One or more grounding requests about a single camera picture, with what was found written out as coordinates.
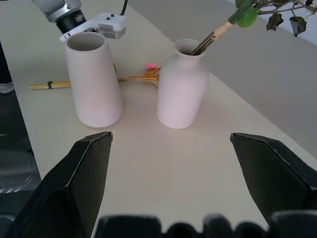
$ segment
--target black cable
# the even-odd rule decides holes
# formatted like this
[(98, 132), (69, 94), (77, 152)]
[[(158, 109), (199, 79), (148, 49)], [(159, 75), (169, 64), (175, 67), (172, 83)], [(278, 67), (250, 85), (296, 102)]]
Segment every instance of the black cable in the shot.
[(125, 10), (126, 10), (126, 8), (127, 8), (127, 5), (128, 5), (128, 0), (124, 0), (124, 5), (123, 5), (123, 9), (122, 9), (122, 12), (121, 12), (121, 16), (123, 16), (124, 15), (124, 13), (125, 13)]

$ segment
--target white table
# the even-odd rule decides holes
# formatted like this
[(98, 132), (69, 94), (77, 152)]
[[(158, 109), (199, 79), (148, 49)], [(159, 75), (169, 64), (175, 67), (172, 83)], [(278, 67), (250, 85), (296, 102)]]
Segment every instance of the white table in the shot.
[[(123, 3), (82, 2), (87, 19), (102, 11), (120, 12)], [(174, 54), (173, 43), (156, 27), (129, 7), (126, 14), (126, 35), (110, 40), (118, 76), (140, 74), (144, 63), (161, 65)], [(188, 129), (172, 130), (159, 122), (157, 89), (148, 83), (121, 83), (122, 118), (106, 129), (89, 128), (76, 116), (70, 88), (28, 89), (30, 84), (68, 80), (58, 28), (31, 1), (11, 0), (0, 2), (0, 33), (42, 177), (75, 141), (113, 132), (100, 216), (150, 213), (159, 216), (164, 231), (175, 221), (201, 230), (203, 217), (218, 212), (234, 225), (251, 220), (265, 227), (229, 141), (232, 132), (278, 139), (317, 168), (315, 158), (212, 74), (199, 115)]]

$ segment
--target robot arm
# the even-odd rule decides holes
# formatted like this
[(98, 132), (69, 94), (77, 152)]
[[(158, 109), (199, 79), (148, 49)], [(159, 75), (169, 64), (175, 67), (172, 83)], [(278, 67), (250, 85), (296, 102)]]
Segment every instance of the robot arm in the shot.
[(96, 31), (107, 38), (119, 39), (125, 33), (126, 17), (111, 13), (101, 13), (86, 21), (80, 10), (79, 0), (31, 0), (49, 20), (56, 23), (62, 32), (60, 40), (66, 41), (68, 37), (78, 32)]

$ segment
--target white ceramic vase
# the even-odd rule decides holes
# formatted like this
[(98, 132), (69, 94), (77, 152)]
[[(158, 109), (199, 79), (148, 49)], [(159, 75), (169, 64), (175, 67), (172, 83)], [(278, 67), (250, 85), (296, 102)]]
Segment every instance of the white ceramic vase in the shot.
[(209, 83), (209, 70), (198, 56), (189, 55), (200, 42), (182, 39), (175, 43), (176, 55), (170, 57), (159, 73), (157, 115), (173, 129), (189, 127), (195, 120)]
[(91, 127), (106, 127), (122, 115), (123, 100), (107, 39), (81, 32), (66, 41), (66, 58), (76, 113)]

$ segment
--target vase opening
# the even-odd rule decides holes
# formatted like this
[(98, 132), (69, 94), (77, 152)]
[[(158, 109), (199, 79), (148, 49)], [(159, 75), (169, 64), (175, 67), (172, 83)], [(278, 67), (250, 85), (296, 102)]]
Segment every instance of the vase opening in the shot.
[(105, 39), (95, 32), (81, 32), (69, 37), (66, 43), (75, 51), (93, 51), (100, 48)]
[(186, 55), (189, 57), (201, 57), (206, 54), (206, 51), (202, 52), (199, 56), (192, 56), (192, 51), (200, 44), (199, 41), (194, 39), (181, 39), (175, 42), (175, 49), (178, 54)]

